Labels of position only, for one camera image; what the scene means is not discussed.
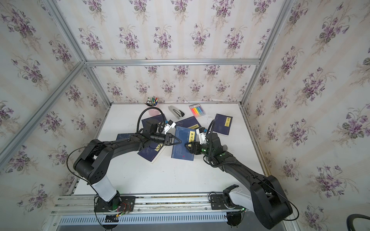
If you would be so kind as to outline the blue book yellow label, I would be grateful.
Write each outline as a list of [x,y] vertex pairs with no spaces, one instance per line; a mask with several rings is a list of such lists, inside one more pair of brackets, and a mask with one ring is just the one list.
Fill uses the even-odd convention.
[[233,120],[232,116],[216,114],[215,119],[214,119],[213,132],[216,132],[222,135],[229,135],[232,120]]

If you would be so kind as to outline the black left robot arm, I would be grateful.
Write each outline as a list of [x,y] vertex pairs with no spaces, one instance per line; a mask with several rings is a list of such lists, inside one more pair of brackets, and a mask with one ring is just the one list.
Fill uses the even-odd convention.
[[139,152],[152,143],[174,146],[181,144],[182,141],[164,129],[160,130],[158,123],[149,121],[144,124],[143,129],[127,139],[92,140],[83,148],[73,164],[73,169],[95,190],[99,199],[105,203],[117,204],[119,192],[107,177],[111,160],[130,152]]

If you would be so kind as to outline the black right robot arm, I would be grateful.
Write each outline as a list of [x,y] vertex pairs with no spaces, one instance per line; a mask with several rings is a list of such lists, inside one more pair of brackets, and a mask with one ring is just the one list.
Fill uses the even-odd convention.
[[252,210],[269,230],[293,214],[292,204],[276,177],[266,177],[242,164],[221,144],[217,133],[203,133],[199,139],[187,142],[186,149],[192,154],[204,155],[211,167],[233,176],[247,189],[244,191],[237,185],[226,188],[223,194],[228,207]]

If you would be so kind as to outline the blue book under left arm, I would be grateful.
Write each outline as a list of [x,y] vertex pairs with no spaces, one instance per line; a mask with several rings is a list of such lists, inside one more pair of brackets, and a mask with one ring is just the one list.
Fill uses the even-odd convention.
[[165,145],[152,142],[148,147],[138,152],[138,155],[150,163],[154,163],[159,155],[164,151]]

